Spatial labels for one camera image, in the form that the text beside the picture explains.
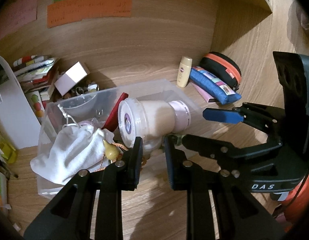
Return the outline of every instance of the plastic storage box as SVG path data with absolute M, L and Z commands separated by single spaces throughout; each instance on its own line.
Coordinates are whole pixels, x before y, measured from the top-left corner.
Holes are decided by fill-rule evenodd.
M 137 100 L 163 100 L 166 102 L 182 100 L 189 107 L 191 113 L 191 125 L 182 132 L 183 134 L 195 135 L 197 124 L 204 121 L 201 108 L 187 97 L 181 89 L 165 79 L 115 87 L 56 103 L 49 103 L 41 125 L 38 154 L 50 152 L 58 132 L 66 123 L 66 119 L 58 108 L 58 104 L 61 104 L 65 111 L 72 115 L 77 122 L 94 117 L 99 121 L 106 121 L 123 92 L 128 93 L 130 98 L 136 98 Z M 115 139 L 120 139 L 118 129 L 114 133 Z M 186 151 L 186 154 L 187 157 L 190 157 L 193 155 L 193 152 Z M 151 156 L 147 164 L 143 166 L 140 181 L 153 177 L 165 170 L 165 154 Z M 61 190 L 63 185 L 54 184 L 41 176 L 37 176 L 37 187 L 39 195 L 52 199 Z

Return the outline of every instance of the yellow bottle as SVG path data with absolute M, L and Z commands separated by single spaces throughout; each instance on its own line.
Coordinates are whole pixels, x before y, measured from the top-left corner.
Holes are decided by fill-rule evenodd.
M 192 58 L 183 56 L 178 70 L 178 77 L 176 78 L 176 84 L 179 87 L 184 88 L 189 80 L 192 66 Z
M 0 155 L 7 163 L 14 163 L 17 159 L 16 149 L 0 134 Z

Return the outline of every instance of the plastic lid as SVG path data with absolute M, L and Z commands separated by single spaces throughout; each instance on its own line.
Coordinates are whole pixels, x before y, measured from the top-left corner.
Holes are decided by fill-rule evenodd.
M 144 142 L 149 134 L 146 115 L 142 105 L 135 98 L 126 98 L 121 101 L 118 109 L 118 123 L 121 138 L 124 144 L 131 148 L 137 136 Z
M 143 154 L 144 155 L 150 154 L 153 150 L 159 149 L 161 145 L 162 145 L 162 137 L 150 140 L 143 145 Z
M 181 100 L 171 101 L 169 105 L 175 110 L 175 126 L 173 133 L 185 130 L 191 124 L 191 114 L 188 106 Z
M 190 57 L 186 57 L 186 56 L 182 56 L 182 59 L 180 61 L 181 64 L 186 65 L 188 67 L 192 66 L 192 58 Z

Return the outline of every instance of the stack of books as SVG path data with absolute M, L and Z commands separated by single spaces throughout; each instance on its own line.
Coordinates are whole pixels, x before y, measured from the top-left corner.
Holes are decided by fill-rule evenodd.
M 55 90 L 59 75 L 57 61 L 58 58 L 51 55 L 34 55 L 13 63 L 13 73 L 39 121 Z

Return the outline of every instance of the white towel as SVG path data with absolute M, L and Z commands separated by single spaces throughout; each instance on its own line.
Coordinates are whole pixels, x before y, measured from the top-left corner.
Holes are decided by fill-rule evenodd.
M 69 124 L 58 133 L 49 153 L 42 153 L 30 161 L 32 170 L 56 184 L 66 185 L 81 169 L 95 171 L 101 166 L 105 153 L 103 139 L 113 143 L 114 134 L 93 125 Z

